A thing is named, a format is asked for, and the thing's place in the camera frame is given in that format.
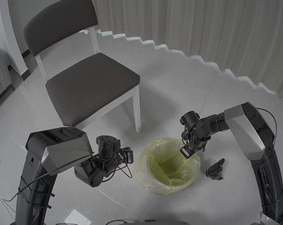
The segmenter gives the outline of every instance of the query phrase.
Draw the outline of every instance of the floor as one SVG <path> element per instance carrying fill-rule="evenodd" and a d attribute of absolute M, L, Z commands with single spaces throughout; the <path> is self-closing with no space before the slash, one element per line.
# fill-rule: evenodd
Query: floor
<path fill-rule="evenodd" d="M 138 73 L 142 132 L 136 133 L 132 100 L 129 99 L 84 129 L 96 151 L 95 138 L 107 134 L 130 146 L 135 159 L 157 137 L 181 138 L 179 119 L 190 110 L 201 116 L 218 114 L 250 101 L 274 114 L 278 123 L 276 151 L 283 177 L 283 101 L 245 77 L 222 72 L 201 57 L 186 57 L 179 51 L 154 46 L 151 41 L 124 35 L 98 33 L 100 51 Z M 90 36 L 77 33 L 46 49 L 41 58 L 50 77 L 92 54 Z M 34 58 L 26 64 L 32 73 L 24 82 L 11 70 L 15 91 L 0 100 L 0 197 L 11 198 L 18 189 L 30 132 L 61 127 L 62 123 L 47 95 L 45 81 Z M 263 113 L 272 129 L 272 117 Z M 230 131 L 217 133 L 205 152 L 198 152 L 201 169 L 194 183 L 168 196 L 155 195 L 122 173 L 111 182 L 91 188 L 78 180 L 72 169 L 58 175 L 45 223 L 63 223 L 74 209 L 91 224 L 114 219 L 128 222 L 144 219 L 181 220 L 196 224 L 245 225 L 259 221 L 259 192 L 250 162 Z M 225 158 L 222 181 L 213 181 L 205 171 Z M 15 209 L 16 200 L 9 205 Z M 12 217 L 15 213 L 8 208 Z M 12 219 L 0 202 L 0 224 Z"/>

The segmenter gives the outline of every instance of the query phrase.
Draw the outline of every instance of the sofa armrest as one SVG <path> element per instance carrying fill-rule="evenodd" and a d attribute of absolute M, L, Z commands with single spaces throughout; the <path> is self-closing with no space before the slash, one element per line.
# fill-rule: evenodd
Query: sofa armrest
<path fill-rule="evenodd" d="M 8 71 L 8 64 L 5 62 L 0 54 L 0 83 L 3 89 L 6 89 L 11 84 L 10 73 Z"/>

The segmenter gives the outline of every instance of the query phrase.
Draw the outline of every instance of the curtain fold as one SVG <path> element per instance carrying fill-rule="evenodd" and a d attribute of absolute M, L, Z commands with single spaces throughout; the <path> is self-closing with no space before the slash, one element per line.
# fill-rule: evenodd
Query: curtain fold
<path fill-rule="evenodd" d="M 200 55 L 283 96 L 283 0 L 92 0 L 98 28 Z"/>

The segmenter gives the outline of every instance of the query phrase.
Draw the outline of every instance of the chair backrest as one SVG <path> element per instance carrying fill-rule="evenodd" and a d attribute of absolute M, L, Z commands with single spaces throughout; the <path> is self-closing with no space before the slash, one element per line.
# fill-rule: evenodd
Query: chair backrest
<path fill-rule="evenodd" d="M 24 38 L 33 56 L 83 29 L 98 25 L 91 0 L 62 0 L 32 18 L 24 28 Z"/>

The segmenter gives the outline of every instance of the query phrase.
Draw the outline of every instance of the white wall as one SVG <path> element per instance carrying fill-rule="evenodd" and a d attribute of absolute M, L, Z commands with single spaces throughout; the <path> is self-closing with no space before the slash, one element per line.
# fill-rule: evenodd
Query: white wall
<path fill-rule="evenodd" d="M 58 1 L 8 0 L 11 23 L 21 53 L 28 49 L 23 36 L 25 25 L 41 10 Z"/>
<path fill-rule="evenodd" d="M 0 52 L 7 66 L 10 64 L 19 74 L 27 70 L 12 30 L 8 0 L 0 0 Z"/>

